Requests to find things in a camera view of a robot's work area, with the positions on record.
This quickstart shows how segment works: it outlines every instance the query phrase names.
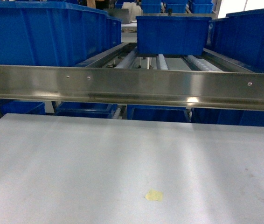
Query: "white table surface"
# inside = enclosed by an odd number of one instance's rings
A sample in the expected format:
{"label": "white table surface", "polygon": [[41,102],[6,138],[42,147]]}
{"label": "white table surface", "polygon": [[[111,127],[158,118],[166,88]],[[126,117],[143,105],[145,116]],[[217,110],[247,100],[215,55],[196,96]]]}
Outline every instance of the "white table surface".
{"label": "white table surface", "polygon": [[0,224],[264,224],[264,128],[8,114]]}

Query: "white roller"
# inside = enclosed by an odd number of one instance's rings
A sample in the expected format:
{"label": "white roller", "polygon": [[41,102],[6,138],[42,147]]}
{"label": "white roller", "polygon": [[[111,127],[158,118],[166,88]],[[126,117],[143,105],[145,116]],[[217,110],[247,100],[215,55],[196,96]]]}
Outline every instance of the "white roller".
{"label": "white roller", "polygon": [[126,69],[135,60],[137,55],[137,47],[133,49],[116,67],[115,69]]}
{"label": "white roller", "polygon": [[193,55],[188,55],[187,59],[189,59],[189,61],[191,61],[196,67],[198,67],[202,71],[215,71],[214,69],[202,63],[199,59],[197,59]]}
{"label": "white roller", "polygon": [[159,63],[159,67],[161,70],[168,70],[167,63],[165,61],[165,57],[162,54],[159,54],[157,57],[157,63]]}
{"label": "white roller", "polygon": [[114,113],[112,119],[118,119],[120,113],[121,113],[121,109],[118,108],[118,109],[115,111],[115,113]]}

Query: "blue crate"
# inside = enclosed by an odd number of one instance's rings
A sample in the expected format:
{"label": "blue crate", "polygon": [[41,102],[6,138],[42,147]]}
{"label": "blue crate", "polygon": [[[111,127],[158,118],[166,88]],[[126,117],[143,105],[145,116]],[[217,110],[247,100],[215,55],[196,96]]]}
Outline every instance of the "blue crate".
{"label": "blue crate", "polygon": [[1,113],[22,113],[45,115],[45,104],[43,102],[12,101],[0,107]]}
{"label": "blue crate", "polygon": [[161,0],[142,0],[143,5],[161,5]]}
{"label": "blue crate", "polygon": [[129,120],[189,122],[184,107],[127,105]]}
{"label": "blue crate", "polygon": [[113,115],[117,106],[117,104],[62,102],[56,111],[104,112]]}
{"label": "blue crate", "polygon": [[106,16],[65,2],[0,1],[0,64],[73,66],[103,51]]}
{"label": "blue crate", "polygon": [[137,16],[136,19],[139,53],[201,55],[211,18]]}
{"label": "blue crate", "polygon": [[228,18],[212,20],[209,23],[209,35],[206,48],[233,57],[235,52],[236,28]]}
{"label": "blue crate", "polygon": [[142,4],[141,5],[143,13],[160,13],[161,11],[161,4]]}
{"label": "blue crate", "polygon": [[233,58],[264,71],[264,9],[227,16],[236,29]]}
{"label": "blue crate", "polygon": [[210,4],[195,4],[194,2],[192,2],[191,6],[190,6],[190,11],[192,13],[207,13],[207,14],[210,14],[210,13],[212,13],[213,6],[214,6],[213,3],[210,3]]}
{"label": "blue crate", "polygon": [[188,2],[188,0],[166,0],[166,3],[169,3],[169,4],[178,4],[178,5],[186,5],[187,2]]}
{"label": "blue crate", "polygon": [[191,122],[264,127],[264,112],[195,108]]}
{"label": "blue crate", "polygon": [[99,112],[83,112],[83,111],[57,111],[55,116],[64,117],[81,117],[81,118],[105,118],[111,119],[110,113],[99,113]]}
{"label": "blue crate", "polygon": [[168,12],[169,9],[172,9],[172,13],[185,13],[186,5],[183,4],[166,4],[166,11]]}
{"label": "blue crate", "polygon": [[195,4],[211,4],[212,0],[191,0]]}
{"label": "blue crate", "polygon": [[122,21],[118,18],[107,16],[106,19],[106,47],[113,48],[121,43]]}

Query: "yellow stain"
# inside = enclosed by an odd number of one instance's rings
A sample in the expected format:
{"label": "yellow stain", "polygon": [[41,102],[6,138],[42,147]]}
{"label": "yellow stain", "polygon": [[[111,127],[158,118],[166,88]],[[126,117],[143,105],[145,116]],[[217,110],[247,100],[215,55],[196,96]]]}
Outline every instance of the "yellow stain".
{"label": "yellow stain", "polygon": [[146,199],[149,201],[158,201],[161,202],[163,199],[163,193],[154,189],[150,189],[146,194]]}

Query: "metal frame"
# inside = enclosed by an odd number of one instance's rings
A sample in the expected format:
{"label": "metal frame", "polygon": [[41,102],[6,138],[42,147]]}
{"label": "metal frame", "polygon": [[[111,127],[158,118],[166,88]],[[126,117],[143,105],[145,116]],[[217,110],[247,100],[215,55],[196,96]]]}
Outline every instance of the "metal frame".
{"label": "metal frame", "polygon": [[111,48],[107,51],[104,51],[98,55],[95,55],[79,64],[76,64],[75,67],[85,67],[85,68],[98,68],[102,67],[104,64],[108,63],[114,57],[120,55],[123,51],[129,48],[130,43],[122,43],[114,48]]}
{"label": "metal frame", "polygon": [[263,71],[260,71],[250,65],[246,65],[240,61],[218,54],[209,49],[204,49],[201,57],[211,62],[213,65],[215,65],[216,67],[220,68],[223,71],[244,72],[244,73],[250,73],[250,72],[264,73]]}
{"label": "metal frame", "polygon": [[214,11],[214,13],[216,14],[216,17],[215,17],[216,19],[219,16],[219,11],[220,11],[220,7],[221,7],[221,3],[222,3],[222,0],[217,0],[216,8],[215,8],[215,11]]}
{"label": "metal frame", "polygon": [[264,73],[0,65],[0,98],[264,110]]}

